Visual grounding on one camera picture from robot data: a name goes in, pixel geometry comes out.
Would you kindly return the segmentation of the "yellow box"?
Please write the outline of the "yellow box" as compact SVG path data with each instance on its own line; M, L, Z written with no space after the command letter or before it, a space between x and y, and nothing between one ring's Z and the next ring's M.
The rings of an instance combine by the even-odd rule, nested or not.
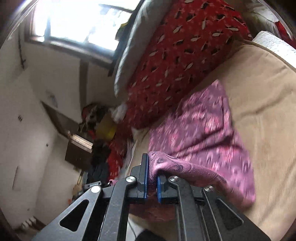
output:
M110 142L116 133L117 124L112 119L110 113L105 114L102 120L96 123L96 137L98 139Z

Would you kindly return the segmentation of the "wooden furniture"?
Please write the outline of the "wooden furniture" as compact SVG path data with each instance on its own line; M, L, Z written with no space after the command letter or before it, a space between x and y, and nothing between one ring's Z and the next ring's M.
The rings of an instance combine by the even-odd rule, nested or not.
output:
M87 147L85 143L88 139L84 139L78 135L78 124L75 121L51 108L44 102L41 103L58 133L68 139L65 161L78 169L87 171L91 166L92 143L90 147Z

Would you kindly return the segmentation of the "grey pillow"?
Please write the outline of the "grey pillow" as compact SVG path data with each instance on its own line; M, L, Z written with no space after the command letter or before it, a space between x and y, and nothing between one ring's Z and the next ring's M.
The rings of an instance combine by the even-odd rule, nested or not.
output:
M125 97L125 89L130 78L154 32L172 4L172 1L144 1L141 5L117 68L114 80L115 97Z

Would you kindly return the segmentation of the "red patterned pillow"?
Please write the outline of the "red patterned pillow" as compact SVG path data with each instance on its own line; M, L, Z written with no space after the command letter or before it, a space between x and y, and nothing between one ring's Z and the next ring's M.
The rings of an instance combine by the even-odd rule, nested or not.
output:
M127 84L127 112L116 135L152 127L220 65L234 38L250 39L241 14L225 1L176 1Z

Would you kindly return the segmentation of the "pile of clothes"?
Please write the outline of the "pile of clothes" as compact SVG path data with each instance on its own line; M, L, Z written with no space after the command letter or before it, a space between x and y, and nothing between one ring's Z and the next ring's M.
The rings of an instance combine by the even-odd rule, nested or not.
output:
M94 141L96 137L96 123L100 122L105 114L110 113L108 107L98 103L91 103L82 109L82 122L78 125L78 132L88 134Z

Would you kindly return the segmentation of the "purple floral fleece garment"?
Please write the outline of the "purple floral fleece garment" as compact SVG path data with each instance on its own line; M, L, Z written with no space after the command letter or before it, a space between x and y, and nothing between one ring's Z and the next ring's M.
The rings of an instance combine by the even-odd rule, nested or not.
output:
M149 184L159 174L211 185L239 209L256 199L248 151L232 124L228 97L220 81L184 98L149 132Z

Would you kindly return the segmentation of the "plastic wrapped bedding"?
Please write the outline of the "plastic wrapped bedding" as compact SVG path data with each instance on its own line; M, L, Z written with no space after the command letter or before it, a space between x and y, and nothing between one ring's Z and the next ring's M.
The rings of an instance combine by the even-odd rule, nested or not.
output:
M287 24L263 1L244 1L243 18L253 36L261 31L270 32L285 41L295 41Z

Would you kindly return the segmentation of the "beige fleece blanket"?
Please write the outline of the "beige fleece blanket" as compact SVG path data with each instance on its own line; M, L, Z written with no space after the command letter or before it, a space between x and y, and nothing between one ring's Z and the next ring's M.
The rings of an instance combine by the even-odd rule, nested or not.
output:
M295 221L295 68L258 44L239 44L191 93L214 81L224 87L232 124L253 168L256 199L240 210L271 240L281 240ZM165 117L135 134L131 167L140 163L144 152L149 153L149 132ZM147 204L132 209L135 219L142 223L171 220L174 209L161 207L156 186L149 187Z

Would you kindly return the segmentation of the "window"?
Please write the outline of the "window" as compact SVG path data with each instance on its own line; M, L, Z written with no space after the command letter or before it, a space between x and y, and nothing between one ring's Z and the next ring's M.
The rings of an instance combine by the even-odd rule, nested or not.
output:
M37 1L26 40L114 67L142 1Z

